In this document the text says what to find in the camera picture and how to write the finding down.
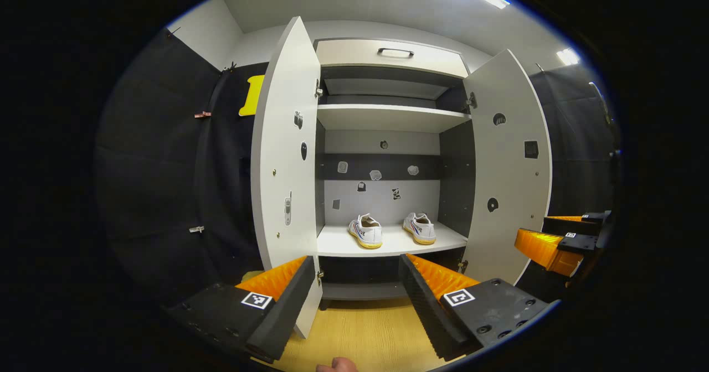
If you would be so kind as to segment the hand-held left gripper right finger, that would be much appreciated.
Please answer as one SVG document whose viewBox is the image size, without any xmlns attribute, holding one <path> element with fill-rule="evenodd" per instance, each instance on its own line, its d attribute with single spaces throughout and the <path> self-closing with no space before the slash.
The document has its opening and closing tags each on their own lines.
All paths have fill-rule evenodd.
<svg viewBox="0 0 709 372">
<path fill-rule="evenodd" d="M 398 276 L 445 361 L 512 338 L 552 307 L 502 279 L 479 282 L 412 254 L 400 255 Z"/>
</svg>

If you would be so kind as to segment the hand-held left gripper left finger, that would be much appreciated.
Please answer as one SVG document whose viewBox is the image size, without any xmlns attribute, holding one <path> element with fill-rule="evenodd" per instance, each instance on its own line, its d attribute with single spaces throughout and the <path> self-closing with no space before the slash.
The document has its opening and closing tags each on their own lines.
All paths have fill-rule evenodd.
<svg viewBox="0 0 709 372">
<path fill-rule="evenodd" d="M 215 283 L 167 313 L 220 353 L 271 364 L 281 358 L 316 278 L 302 256 L 235 286 Z"/>
</svg>

